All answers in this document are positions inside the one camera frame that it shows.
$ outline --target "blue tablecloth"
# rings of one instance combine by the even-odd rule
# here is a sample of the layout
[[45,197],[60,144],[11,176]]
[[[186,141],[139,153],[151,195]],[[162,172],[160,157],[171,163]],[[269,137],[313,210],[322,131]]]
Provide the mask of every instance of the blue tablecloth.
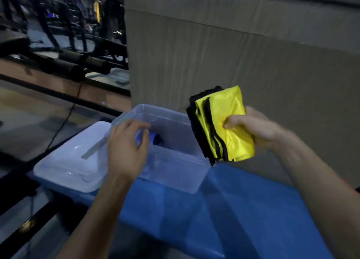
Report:
[[[97,193],[29,176],[89,206]],[[136,180],[119,219],[195,258],[333,258],[296,189],[224,164],[193,195]]]

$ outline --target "hand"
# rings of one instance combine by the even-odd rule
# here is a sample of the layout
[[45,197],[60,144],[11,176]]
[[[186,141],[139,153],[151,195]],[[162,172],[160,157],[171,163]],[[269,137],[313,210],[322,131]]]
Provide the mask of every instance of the hand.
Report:
[[285,129],[269,120],[265,115],[252,107],[246,107],[246,115],[231,115],[227,118],[224,128],[229,129],[236,125],[243,125],[255,136],[255,144],[274,150],[278,138]]
[[[149,151],[150,125],[133,119],[112,128],[108,142],[108,172],[133,182],[141,174]],[[135,134],[144,128],[140,146],[135,145]]]

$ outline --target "folded fabric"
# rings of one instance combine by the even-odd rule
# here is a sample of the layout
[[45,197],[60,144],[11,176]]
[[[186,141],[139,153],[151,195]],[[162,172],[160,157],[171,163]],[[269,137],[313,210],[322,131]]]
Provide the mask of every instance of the folded fabric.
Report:
[[188,111],[188,115],[191,113],[189,117],[192,117],[190,121],[196,131],[196,139],[198,142],[201,139],[199,144],[202,150],[206,148],[206,152],[203,150],[204,156],[211,155],[209,160],[212,164],[220,160],[240,161],[253,157],[254,141],[244,127],[239,125],[229,130],[224,129],[228,116],[246,114],[240,88],[215,88],[206,92],[190,98]]

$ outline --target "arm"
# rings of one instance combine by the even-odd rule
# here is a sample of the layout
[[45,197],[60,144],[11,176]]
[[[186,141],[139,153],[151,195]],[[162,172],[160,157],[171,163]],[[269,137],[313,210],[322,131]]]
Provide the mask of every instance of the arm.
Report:
[[276,152],[328,248],[339,258],[360,258],[360,194],[345,183],[294,133],[247,107],[225,128],[244,125],[255,142]]
[[[129,120],[112,129],[108,142],[108,176],[95,200],[55,259],[105,259],[126,195],[140,175],[149,148],[149,124]],[[145,128],[139,147],[137,129]]]

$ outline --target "yellow cloth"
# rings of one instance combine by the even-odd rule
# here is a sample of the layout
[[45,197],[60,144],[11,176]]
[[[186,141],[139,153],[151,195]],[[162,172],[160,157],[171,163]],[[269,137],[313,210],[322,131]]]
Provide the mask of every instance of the yellow cloth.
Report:
[[216,133],[226,145],[229,161],[240,161],[253,157],[255,154],[254,140],[244,127],[239,125],[229,130],[224,129],[224,123],[228,116],[246,114],[239,86],[206,95],[195,102],[197,106],[196,116],[204,129],[211,151],[215,158],[223,160],[221,143],[216,137],[214,138],[220,147],[220,156],[218,156],[215,141],[210,132],[209,122],[204,116],[204,102],[207,98],[210,98],[212,122]]

